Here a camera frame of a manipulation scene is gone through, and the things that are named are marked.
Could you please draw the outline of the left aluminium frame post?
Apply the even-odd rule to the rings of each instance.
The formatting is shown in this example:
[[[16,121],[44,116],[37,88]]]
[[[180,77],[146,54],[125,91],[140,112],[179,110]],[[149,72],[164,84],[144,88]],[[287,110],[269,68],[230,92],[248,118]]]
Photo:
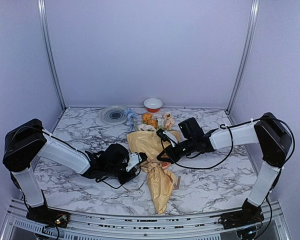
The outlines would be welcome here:
[[[38,0],[37,5],[38,5],[40,24],[42,28],[43,41],[44,41],[44,47],[47,55],[49,70],[52,76],[52,81],[56,91],[60,108],[62,109],[62,111],[65,111],[66,103],[62,93],[59,76],[57,73],[57,68],[54,60],[53,49],[52,49],[50,33],[49,33],[48,18],[46,13],[46,4],[44,0]]]

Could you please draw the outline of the grey glass plate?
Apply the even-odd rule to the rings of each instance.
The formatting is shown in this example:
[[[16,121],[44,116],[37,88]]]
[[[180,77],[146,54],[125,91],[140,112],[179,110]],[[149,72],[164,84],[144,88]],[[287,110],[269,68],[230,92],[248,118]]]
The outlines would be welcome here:
[[[112,105],[102,109],[99,113],[100,119],[104,124],[117,126],[124,124],[128,117],[125,115],[127,107],[122,105]]]

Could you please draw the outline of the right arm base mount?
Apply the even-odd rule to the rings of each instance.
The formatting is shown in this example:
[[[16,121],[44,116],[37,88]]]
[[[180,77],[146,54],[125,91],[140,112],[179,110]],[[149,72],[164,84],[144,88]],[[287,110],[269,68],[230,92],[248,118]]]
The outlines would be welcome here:
[[[243,227],[255,223],[262,223],[264,220],[261,206],[255,206],[246,199],[241,210],[223,213],[218,219],[225,230]]]

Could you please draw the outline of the aluminium frame post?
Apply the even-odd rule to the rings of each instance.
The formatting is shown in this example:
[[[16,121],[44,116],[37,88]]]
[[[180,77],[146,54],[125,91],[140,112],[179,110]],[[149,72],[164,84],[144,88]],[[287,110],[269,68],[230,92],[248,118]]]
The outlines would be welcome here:
[[[243,51],[242,51],[241,59],[239,62],[238,71],[237,71],[237,74],[235,77],[234,86],[232,88],[230,99],[229,99],[229,102],[228,102],[227,108],[226,108],[228,115],[232,112],[232,110],[235,106],[235,102],[236,102],[238,94],[239,94],[240,86],[241,86],[243,78],[244,78],[246,65],[248,62],[249,54],[251,52],[253,40],[254,40],[254,36],[255,36],[259,8],[260,8],[260,1],[252,0],[249,19],[248,19],[248,26],[247,26],[244,45],[243,45]]]
[[[57,73],[57,68],[54,60],[53,49],[52,49],[50,33],[49,33],[48,18],[46,13],[46,4],[44,0],[38,0],[37,5],[38,5],[40,24],[42,28],[43,41],[44,41],[44,47],[47,55],[49,70],[52,76],[52,81],[56,91],[60,108],[62,109],[62,111],[65,111],[66,103],[62,93],[59,76]]]

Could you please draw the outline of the pink fake flower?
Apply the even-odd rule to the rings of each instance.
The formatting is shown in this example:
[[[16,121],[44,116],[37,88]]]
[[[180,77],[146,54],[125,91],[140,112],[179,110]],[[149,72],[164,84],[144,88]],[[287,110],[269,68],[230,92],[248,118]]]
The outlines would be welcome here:
[[[149,124],[144,124],[144,123],[138,125],[137,130],[145,131],[145,132],[156,132],[157,131],[157,129],[154,126],[149,125]]]
[[[172,116],[172,114],[170,112],[166,112],[164,114],[164,127],[163,127],[164,130],[171,131],[174,124],[175,124],[174,117]]]

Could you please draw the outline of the right aluminium frame post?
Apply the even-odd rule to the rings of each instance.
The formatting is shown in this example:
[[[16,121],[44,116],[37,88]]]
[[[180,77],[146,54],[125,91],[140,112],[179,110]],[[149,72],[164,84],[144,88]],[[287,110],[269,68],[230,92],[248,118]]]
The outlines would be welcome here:
[[[241,59],[239,62],[238,71],[237,71],[237,74],[235,77],[234,86],[232,88],[230,99],[229,99],[229,102],[228,102],[227,108],[226,108],[228,115],[232,112],[232,110],[235,106],[235,102],[236,102],[238,94],[239,94],[240,86],[241,86],[243,78],[244,78],[246,65],[248,62],[249,54],[251,52],[253,40],[254,40],[254,36],[255,36],[259,8],[260,8],[260,1],[252,0],[249,19],[248,19],[248,26],[247,26],[244,45],[243,45],[243,51],[242,51]]]

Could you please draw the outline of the red and white bowl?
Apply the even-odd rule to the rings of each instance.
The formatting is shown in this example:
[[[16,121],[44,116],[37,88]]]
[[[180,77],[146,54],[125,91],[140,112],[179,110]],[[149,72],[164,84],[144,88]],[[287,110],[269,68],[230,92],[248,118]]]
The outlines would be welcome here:
[[[161,110],[163,102],[158,98],[147,98],[143,105],[149,113],[157,113]]]

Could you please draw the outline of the orange fake flower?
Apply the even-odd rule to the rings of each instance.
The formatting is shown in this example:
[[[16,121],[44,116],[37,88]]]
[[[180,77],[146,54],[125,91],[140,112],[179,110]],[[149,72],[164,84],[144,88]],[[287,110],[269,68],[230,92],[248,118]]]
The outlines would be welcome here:
[[[146,125],[150,125],[155,129],[158,128],[158,121],[155,118],[153,118],[153,115],[150,113],[144,113],[142,115],[142,123]]]

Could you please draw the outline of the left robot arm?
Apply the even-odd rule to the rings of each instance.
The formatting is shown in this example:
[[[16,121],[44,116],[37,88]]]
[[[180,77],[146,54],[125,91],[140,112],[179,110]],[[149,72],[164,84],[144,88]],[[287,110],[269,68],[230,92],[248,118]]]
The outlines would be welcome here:
[[[115,178],[119,186],[134,179],[147,160],[144,152],[130,153],[123,145],[113,143],[96,153],[81,151],[46,131],[34,118],[8,132],[4,139],[3,164],[12,174],[34,215],[43,223],[53,219],[45,195],[35,178],[32,161],[44,158],[71,169],[84,178],[104,182]]]

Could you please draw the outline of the orange wrapping paper sheet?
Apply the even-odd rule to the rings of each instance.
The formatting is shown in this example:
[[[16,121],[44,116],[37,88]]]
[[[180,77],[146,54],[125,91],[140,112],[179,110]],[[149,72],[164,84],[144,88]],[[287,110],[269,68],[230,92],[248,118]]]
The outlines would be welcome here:
[[[156,213],[164,214],[178,178],[168,170],[171,164],[158,161],[157,156],[170,143],[162,143],[154,131],[135,131],[126,137],[131,152],[147,155],[147,160],[141,164],[141,169],[147,173],[147,185]]]

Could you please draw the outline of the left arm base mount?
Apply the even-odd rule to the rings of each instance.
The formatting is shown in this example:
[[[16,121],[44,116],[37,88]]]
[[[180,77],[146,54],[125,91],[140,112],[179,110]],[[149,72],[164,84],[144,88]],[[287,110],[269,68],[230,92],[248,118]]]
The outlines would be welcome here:
[[[35,222],[50,224],[59,228],[66,228],[70,219],[70,214],[66,211],[49,208],[47,203],[38,207],[31,207],[25,204],[27,208],[26,218]]]

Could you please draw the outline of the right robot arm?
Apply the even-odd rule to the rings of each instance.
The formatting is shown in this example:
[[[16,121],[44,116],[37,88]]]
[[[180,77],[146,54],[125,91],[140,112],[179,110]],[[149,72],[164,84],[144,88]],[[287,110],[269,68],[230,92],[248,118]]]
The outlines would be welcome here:
[[[178,126],[184,141],[178,141],[166,130],[157,130],[160,142],[170,143],[157,156],[159,161],[178,164],[181,158],[193,159],[225,148],[233,151],[236,146],[260,147],[262,165],[244,208],[237,214],[237,219],[242,224],[250,223],[257,216],[256,208],[262,205],[275,187],[285,164],[295,151],[296,140],[290,126],[271,112],[237,125],[222,124],[208,132],[204,132],[193,117],[182,121]]]

